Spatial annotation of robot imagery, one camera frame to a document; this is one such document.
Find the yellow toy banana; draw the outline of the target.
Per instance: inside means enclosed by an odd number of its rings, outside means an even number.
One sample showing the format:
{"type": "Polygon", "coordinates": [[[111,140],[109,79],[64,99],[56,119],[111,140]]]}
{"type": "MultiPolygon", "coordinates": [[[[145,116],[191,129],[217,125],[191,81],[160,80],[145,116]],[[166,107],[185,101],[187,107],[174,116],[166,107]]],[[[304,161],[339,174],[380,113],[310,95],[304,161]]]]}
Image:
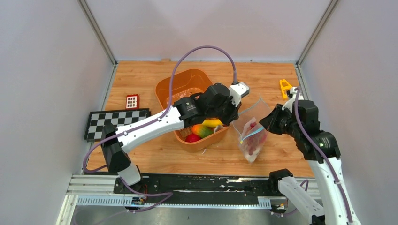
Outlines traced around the yellow toy banana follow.
{"type": "Polygon", "coordinates": [[[219,119],[206,119],[202,122],[202,125],[209,128],[215,128],[218,125],[223,126],[223,123],[219,119]]]}

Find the red toy apple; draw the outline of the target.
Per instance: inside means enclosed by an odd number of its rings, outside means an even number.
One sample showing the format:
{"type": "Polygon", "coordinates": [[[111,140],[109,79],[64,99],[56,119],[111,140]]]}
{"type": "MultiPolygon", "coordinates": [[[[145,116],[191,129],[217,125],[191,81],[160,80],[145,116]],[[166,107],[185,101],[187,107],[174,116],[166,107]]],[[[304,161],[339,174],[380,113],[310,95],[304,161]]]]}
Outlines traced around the red toy apple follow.
{"type": "Polygon", "coordinates": [[[253,152],[255,150],[261,150],[265,140],[267,138],[267,132],[262,130],[246,139],[247,150],[253,152]]]}

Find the purple toy grapes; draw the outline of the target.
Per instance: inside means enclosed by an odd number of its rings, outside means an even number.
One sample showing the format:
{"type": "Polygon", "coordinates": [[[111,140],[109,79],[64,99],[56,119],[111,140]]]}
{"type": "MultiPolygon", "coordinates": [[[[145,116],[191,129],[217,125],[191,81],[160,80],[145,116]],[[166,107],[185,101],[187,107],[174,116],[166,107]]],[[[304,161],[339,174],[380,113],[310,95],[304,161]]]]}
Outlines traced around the purple toy grapes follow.
{"type": "Polygon", "coordinates": [[[242,136],[244,137],[242,143],[244,152],[252,156],[254,154],[258,155],[261,151],[267,133],[262,125],[257,125],[257,122],[252,122],[242,136]]]}

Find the clear zip top bag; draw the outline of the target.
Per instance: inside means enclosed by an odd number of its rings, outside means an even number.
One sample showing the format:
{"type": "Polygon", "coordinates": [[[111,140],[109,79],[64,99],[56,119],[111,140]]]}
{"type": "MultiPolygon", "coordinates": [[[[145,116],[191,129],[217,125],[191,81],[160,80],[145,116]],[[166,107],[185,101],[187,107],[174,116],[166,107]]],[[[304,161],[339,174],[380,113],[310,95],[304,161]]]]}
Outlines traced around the clear zip top bag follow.
{"type": "Polygon", "coordinates": [[[248,163],[253,163],[261,152],[268,132],[260,120],[270,114],[269,106],[262,98],[249,108],[239,113],[239,118],[232,122],[238,133],[238,147],[248,163]]]}

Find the red toy tomato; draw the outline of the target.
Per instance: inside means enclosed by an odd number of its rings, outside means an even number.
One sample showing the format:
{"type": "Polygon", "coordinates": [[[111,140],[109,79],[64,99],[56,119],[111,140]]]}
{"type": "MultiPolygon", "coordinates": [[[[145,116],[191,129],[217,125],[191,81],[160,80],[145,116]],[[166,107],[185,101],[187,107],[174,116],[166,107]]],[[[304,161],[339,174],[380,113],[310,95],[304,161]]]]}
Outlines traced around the red toy tomato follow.
{"type": "Polygon", "coordinates": [[[202,138],[199,135],[196,134],[189,134],[185,137],[185,142],[187,143],[194,143],[197,141],[200,141],[202,138]]]}

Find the white toy mushroom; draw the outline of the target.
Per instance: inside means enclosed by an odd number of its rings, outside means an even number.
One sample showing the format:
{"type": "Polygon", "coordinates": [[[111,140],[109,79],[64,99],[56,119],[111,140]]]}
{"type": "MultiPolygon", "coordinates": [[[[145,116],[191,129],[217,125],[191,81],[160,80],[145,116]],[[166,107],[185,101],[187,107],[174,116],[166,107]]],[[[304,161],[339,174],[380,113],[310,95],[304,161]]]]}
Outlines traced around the white toy mushroom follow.
{"type": "Polygon", "coordinates": [[[224,128],[223,125],[217,125],[217,126],[214,128],[214,133],[216,133],[216,132],[222,130],[223,128],[224,128]]]}
{"type": "Polygon", "coordinates": [[[244,157],[247,160],[247,162],[251,164],[256,160],[259,153],[260,153],[260,150],[255,150],[253,152],[247,151],[244,153],[244,157]]]}

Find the orange plastic basket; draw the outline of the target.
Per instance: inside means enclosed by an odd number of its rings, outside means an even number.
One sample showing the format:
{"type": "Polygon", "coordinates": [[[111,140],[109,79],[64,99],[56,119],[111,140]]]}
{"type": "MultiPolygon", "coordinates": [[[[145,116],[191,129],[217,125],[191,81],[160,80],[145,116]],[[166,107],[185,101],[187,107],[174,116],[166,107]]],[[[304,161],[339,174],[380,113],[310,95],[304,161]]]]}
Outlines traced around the orange plastic basket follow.
{"type": "Polygon", "coordinates": [[[196,152],[207,148],[226,135],[229,126],[223,125],[221,131],[200,141],[185,142],[185,137],[192,134],[192,126],[206,119],[219,119],[227,103],[232,102],[229,88],[213,83],[204,71],[188,69],[175,74],[173,78],[165,78],[155,86],[155,95],[163,110],[170,101],[183,111],[184,127],[174,133],[185,151],[196,152]]]}

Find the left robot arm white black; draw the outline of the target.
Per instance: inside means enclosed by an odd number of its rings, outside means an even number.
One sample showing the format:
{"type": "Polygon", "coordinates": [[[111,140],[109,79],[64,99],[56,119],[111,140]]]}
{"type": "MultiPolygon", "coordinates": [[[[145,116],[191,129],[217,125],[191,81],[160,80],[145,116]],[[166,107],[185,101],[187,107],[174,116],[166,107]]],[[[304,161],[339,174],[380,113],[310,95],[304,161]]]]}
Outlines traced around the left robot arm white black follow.
{"type": "Polygon", "coordinates": [[[229,87],[216,83],[203,93],[183,97],[165,110],[138,122],[118,127],[106,124],[100,144],[109,172],[117,173],[131,193],[140,193],[144,181],[138,167],[128,157],[130,151],[160,135],[200,124],[206,119],[217,118],[222,124],[229,125],[238,119],[241,100],[249,92],[249,87],[243,82],[229,87]]]}

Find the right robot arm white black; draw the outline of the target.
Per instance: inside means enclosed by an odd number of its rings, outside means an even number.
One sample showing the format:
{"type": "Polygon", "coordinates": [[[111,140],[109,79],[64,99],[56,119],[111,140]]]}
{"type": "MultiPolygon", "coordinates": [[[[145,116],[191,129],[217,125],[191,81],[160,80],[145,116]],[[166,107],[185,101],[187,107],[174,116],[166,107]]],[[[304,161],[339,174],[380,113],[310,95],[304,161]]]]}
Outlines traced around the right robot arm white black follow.
{"type": "Polygon", "coordinates": [[[310,100],[277,104],[259,123],[270,133],[291,136],[313,171],[322,205],[297,184],[287,169],[271,172],[269,192],[285,195],[311,225],[359,225],[342,174],[335,137],[320,130],[318,107],[310,100]]]}

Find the orange green toy mango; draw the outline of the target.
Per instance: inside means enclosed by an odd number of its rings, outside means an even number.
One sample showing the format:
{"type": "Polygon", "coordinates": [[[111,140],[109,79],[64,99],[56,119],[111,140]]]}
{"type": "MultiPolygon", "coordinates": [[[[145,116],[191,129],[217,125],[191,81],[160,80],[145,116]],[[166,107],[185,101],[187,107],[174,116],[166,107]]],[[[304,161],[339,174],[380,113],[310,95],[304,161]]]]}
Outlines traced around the orange green toy mango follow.
{"type": "Polygon", "coordinates": [[[191,130],[193,134],[198,135],[202,139],[214,133],[214,131],[211,128],[203,124],[196,124],[192,126],[191,130]]]}

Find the yellow triangular plastic stand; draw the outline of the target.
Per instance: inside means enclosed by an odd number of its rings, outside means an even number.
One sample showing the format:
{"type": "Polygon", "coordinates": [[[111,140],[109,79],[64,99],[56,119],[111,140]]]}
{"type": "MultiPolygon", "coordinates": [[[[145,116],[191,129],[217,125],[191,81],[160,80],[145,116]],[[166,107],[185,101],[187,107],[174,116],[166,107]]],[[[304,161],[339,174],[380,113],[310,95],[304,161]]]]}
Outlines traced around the yellow triangular plastic stand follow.
{"type": "Polygon", "coordinates": [[[292,85],[286,79],[280,79],[279,87],[280,87],[282,98],[284,100],[287,100],[289,98],[287,91],[289,91],[292,88],[292,85]]]}

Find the red white grid block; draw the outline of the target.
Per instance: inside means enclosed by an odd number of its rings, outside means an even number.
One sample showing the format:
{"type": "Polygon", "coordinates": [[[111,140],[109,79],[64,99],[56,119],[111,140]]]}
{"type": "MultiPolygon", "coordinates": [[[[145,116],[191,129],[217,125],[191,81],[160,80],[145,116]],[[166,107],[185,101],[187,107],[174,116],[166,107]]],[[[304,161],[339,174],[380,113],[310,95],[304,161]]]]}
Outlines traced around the red white grid block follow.
{"type": "Polygon", "coordinates": [[[139,95],[131,94],[126,96],[125,109],[138,109],[139,108],[139,95]]]}

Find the black white checkerboard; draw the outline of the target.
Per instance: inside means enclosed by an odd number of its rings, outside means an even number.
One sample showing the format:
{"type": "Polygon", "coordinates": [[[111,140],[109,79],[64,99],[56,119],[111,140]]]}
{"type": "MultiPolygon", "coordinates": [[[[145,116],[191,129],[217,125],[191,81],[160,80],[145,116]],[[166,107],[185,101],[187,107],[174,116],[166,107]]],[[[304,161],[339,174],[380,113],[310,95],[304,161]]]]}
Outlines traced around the black white checkerboard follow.
{"type": "Polygon", "coordinates": [[[90,112],[86,123],[84,140],[87,142],[99,141],[105,124],[111,123],[114,127],[124,126],[150,116],[151,111],[149,108],[90,112]]]}

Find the black mounting base plate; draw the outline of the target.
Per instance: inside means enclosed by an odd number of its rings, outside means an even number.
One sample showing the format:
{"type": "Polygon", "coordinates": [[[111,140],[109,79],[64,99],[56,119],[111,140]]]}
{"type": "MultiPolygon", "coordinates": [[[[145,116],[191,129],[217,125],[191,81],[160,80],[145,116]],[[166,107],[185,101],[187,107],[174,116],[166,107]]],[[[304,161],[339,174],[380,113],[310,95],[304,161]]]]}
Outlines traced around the black mounting base plate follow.
{"type": "Polygon", "coordinates": [[[149,194],[147,203],[157,203],[161,193],[173,195],[166,204],[197,206],[253,206],[260,199],[269,199],[272,205],[286,202],[268,177],[211,176],[145,173],[133,185],[138,192],[149,194]]]}

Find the right aluminium frame post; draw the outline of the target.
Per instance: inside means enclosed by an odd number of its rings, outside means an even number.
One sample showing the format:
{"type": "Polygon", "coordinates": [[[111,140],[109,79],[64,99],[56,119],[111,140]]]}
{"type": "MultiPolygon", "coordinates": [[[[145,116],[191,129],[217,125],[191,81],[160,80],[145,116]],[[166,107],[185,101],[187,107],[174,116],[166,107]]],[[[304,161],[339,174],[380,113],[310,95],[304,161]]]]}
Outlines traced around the right aluminium frame post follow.
{"type": "Polygon", "coordinates": [[[309,40],[307,41],[302,53],[300,54],[298,60],[296,61],[297,67],[300,67],[303,62],[305,61],[307,55],[309,54],[312,46],[316,42],[318,36],[320,35],[321,31],[323,30],[324,26],[328,22],[329,18],[333,14],[339,0],[330,0],[324,13],[322,14],[319,22],[317,23],[315,29],[313,30],[309,40]]]}

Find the aluminium frame post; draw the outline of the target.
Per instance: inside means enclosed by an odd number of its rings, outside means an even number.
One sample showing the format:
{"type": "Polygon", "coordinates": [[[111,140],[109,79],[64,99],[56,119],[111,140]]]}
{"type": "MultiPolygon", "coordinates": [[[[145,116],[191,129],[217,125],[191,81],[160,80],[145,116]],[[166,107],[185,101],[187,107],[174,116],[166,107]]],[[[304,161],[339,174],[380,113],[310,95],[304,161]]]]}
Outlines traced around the aluminium frame post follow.
{"type": "Polygon", "coordinates": [[[320,35],[321,31],[323,30],[324,26],[328,22],[329,18],[333,14],[339,0],[330,0],[324,13],[322,14],[319,22],[317,23],[315,29],[313,30],[309,40],[307,41],[302,53],[300,54],[298,60],[296,61],[297,67],[300,67],[303,62],[305,61],[307,55],[309,54],[312,46],[316,42],[318,36],[320,35]]]}
{"type": "Polygon", "coordinates": [[[116,67],[118,64],[117,59],[115,58],[114,54],[112,53],[112,50],[111,50],[109,44],[107,43],[105,36],[103,35],[103,33],[99,27],[99,24],[97,23],[95,16],[90,9],[88,2],[86,0],[77,0],[77,2],[79,3],[79,5],[82,9],[82,12],[84,13],[88,23],[90,24],[94,34],[96,35],[106,56],[108,57],[109,61],[113,65],[113,67],[116,67]]]}

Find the left aluminium frame post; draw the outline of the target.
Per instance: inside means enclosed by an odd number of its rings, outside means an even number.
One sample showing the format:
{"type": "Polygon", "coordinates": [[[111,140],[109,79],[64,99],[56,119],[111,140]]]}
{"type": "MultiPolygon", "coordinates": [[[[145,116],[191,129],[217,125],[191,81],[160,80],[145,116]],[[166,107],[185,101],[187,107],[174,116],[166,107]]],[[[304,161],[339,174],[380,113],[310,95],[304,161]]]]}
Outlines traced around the left aluminium frame post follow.
{"type": "Polygon", "coordinates": [[[86,0],[77,0],[77,2],[79,3],[79,5],[82,9],[82,12],[84,13],[88,23],[90,24],[94,34],[96,35],[106,56],[108,57],[109,61],[113,65],[113,67],[116,67],[118,64],[117,59],[115,58],[114,54],[112,53],[112,50],[111,50],[109,44],[107,43],[105,36],[103,35],[103,33],[99,27],[99,24],[97,23],[95,16],[90,9],[88,2],[86,0]]]}

